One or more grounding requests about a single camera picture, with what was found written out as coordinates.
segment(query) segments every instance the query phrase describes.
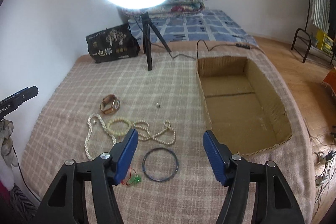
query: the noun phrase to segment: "open brown box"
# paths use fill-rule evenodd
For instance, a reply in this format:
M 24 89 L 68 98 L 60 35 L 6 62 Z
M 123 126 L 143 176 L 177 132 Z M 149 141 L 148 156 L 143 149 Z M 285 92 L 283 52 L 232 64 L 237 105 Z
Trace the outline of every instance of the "open brown box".
M 250 155 L 288 141 L 285 107 L 258 66 L 246 57 L 197 61 L 207 130 L 232 153 Z

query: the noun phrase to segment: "light stand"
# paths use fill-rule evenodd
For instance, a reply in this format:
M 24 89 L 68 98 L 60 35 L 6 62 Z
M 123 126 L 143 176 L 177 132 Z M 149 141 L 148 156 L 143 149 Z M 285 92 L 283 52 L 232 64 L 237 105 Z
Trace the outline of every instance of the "light stand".
M 152 30 L 155 32 L 155 34 L 157 35 L 159 40 L 162 42 L 166 50 L 168 52 L 171 52 L 171 50 L 168 47 L 167 42 L 163 39 L 157 27 L 153 25 L 148 12 L 142 12 L 140 17 L 142 20 L 142 32 L 143 32 L 143 53 L 146 54 L 147 56 L 147 65 L 148 65 L 148 70 L 150 71 L 153 69 L 150 28 L 152 28 Z

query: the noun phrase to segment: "brown bracelet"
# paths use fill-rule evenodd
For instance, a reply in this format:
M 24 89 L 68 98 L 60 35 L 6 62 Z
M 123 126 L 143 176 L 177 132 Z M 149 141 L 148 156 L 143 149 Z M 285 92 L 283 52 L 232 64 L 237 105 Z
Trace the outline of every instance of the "brown bracelet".
M 111 104 L 110 108 L 105 109 L 105 107 L 108 104 Z M 104 113 L 104 114 L 111 114 L 111 113 L 115 113 L 118 111 L 118 109 L 120 108 L 120 100 L 113 94 L 107 95 L 103 101 L 100 103 L 100 110 Z

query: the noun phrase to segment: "black bag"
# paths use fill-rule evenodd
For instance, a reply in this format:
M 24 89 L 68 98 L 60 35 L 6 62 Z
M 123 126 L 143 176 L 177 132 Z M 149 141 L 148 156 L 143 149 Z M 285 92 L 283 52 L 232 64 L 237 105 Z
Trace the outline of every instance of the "black bag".
M 128 23 L 91 34 L 86 41 L 89 54 L 96 63 L 135 57 L 140 51 Z

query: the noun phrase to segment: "silver bolt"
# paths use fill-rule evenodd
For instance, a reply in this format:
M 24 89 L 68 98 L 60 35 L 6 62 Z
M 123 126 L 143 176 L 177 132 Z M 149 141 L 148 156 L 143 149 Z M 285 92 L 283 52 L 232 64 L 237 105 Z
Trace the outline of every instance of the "silver bolt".
M 267 162 L 267 165 L 269 166 L 269 167 L 272 167 L 272 168 L 274 168 L 275 166 L 277 166 L 276 164 L 275 164 L 275 162 L 273 162 L 273 161 L 268 161 Z
M 67 165 L 67 166 L 73 165 L 73 163 L 74 163 L 73 159 L 65 161 L 65 165 Z
M 238 155 L 238 154 L 233 154 L 233 155 L 232 155 L 232 159 L 233 159 L 233 160 L 241 160 L 242 158 L 241 158 L 241 156 Z
M 103 160 L 106 160 L 110 157 L 111 155 L 109 153 L 103 153 L 100 155 L 100 157 L 103 159 Z

